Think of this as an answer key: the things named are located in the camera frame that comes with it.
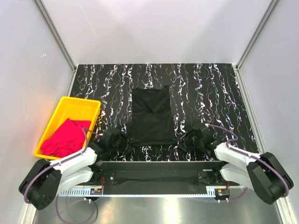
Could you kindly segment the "black t shirt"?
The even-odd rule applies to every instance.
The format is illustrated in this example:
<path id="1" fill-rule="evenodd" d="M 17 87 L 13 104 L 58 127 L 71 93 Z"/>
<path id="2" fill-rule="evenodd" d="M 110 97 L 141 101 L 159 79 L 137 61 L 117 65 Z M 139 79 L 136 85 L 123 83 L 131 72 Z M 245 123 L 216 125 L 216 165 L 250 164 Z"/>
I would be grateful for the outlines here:
<path id="1" fill-rule="evenodd" d="M 162 146 L 176 142 L 169 90 L 168 85 L 162 89 L 132 90 L 132 146 Z"/>

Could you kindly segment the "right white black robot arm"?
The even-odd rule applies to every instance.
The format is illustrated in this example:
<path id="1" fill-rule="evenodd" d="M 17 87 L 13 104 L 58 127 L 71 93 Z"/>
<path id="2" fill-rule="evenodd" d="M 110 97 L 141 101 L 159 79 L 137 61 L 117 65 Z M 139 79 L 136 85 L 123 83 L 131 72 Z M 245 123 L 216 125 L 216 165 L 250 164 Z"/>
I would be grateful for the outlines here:
<path id="1" fill-rule="evenodd" d="M 290 176 L 272 153 L 250 153 L 234 147 L 231 142 L 238 137 L 223 140 L 214 137 L 208 125 L 192 128 L 177 137 L 178 148 L 186 153 L 202 151 L 223 163 L 221 168 L 207 171 L 198 177 L 202 184 L 238 183 L 251 189 L 266 204 L 273 204 L 282 197 L 287 197 L 294 184 Z"/>

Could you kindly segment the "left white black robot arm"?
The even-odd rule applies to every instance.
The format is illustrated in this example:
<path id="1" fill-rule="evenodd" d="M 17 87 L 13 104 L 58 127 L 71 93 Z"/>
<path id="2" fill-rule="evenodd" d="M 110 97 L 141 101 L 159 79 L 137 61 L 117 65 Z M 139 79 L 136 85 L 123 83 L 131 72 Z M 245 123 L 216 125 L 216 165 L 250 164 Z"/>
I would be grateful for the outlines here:
<path id="1" fill-rule="evenodd" d="M 60 193 L 81 183 L 97 184 L 98 163 L 112 152 L 129 154 L 137 140 L 116 128 L 107 129 L 85 147 L 58 160 L 38 160 L 19 186 L 24 202 L 37 210 L 46 208 Z"/>

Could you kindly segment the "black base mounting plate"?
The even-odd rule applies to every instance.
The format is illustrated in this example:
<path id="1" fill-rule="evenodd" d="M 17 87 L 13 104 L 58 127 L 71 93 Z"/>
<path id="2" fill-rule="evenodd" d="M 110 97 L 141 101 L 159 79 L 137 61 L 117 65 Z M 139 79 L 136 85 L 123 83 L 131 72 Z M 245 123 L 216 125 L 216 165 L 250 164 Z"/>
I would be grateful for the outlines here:
<path id="1" fill-rule="evenodd" d="M 202 184 L 197 177 L 214 168 L 220 161 L 106 161 L 99 165 L 100 181 L 87 186 L 101 185 L 114 189 L 184 189 L 195 192 L 200 187 L 226 187 L 226 184 Z"/>

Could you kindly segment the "red t shirt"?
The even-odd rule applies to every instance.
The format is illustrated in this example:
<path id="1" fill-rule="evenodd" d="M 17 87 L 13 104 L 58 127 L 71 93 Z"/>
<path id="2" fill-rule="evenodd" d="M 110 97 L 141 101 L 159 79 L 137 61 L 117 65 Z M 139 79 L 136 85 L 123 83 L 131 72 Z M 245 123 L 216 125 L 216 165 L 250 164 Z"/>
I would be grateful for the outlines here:
<path id="1" fill-rule="evenodd" d="M 89 128 L 89 120 L 71 120 L 65 122 L 41 145 L 43 155 L 58 158 L 66 157 L 83 147 L 85 135 L 83 128 Z"/>

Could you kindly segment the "yellow plastic bin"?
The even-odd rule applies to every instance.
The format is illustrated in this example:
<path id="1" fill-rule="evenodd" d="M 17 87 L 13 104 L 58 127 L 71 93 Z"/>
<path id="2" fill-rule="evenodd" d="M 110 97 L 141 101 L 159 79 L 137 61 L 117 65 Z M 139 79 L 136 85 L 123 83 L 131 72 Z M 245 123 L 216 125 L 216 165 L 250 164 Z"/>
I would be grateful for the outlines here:
<path id="1" fill-rule="evenodd" d="M 34 151 L 34 156 L 49 160 L 61 159 L 54 156 L 43 155 L 41 145 L 45 140 L 51 137 L 66 119 L 91 121 L 89 128 L 83 128 L 85 135 L 83 149 L 88 144 L 92 135 L 92 131 L 100 113 L 100 105 L 101 102 L 97 100 L 62 97 Z"/>

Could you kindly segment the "aluminium frame rail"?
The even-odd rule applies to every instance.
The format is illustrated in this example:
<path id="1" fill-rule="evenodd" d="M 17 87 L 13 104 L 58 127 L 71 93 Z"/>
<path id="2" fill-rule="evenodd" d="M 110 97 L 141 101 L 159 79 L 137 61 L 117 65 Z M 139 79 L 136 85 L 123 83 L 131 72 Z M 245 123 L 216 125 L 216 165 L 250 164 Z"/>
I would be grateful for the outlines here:
<path id="1" fill-rule="evenodd" d="M 64 181 L 71 181 L 70 186 L 75 186 L 84 182 L 97 183 L 100 178 L 95 175 L 99 172 L 91 170 L 80 170 L 72 173 L 67 177 L 62 177 L 61 173 L 54 177 L 58 184 L 62 186 Z M 259 185 L 265 187 L 283 187 L 285 181 L 283 178 L 276 174 L 271 174 L 269 177 L 266 173 L 261 173 L 259 176 L 250 176 L 247 172 L 238 168 L 223 168 L 220 171 L 209 171 L 207 174 L 200 174 L 197 177 L 198 181 L 202 184 L 220 184 L 224 182 L 236 182 L 248 188 L 255 188 Z"/>

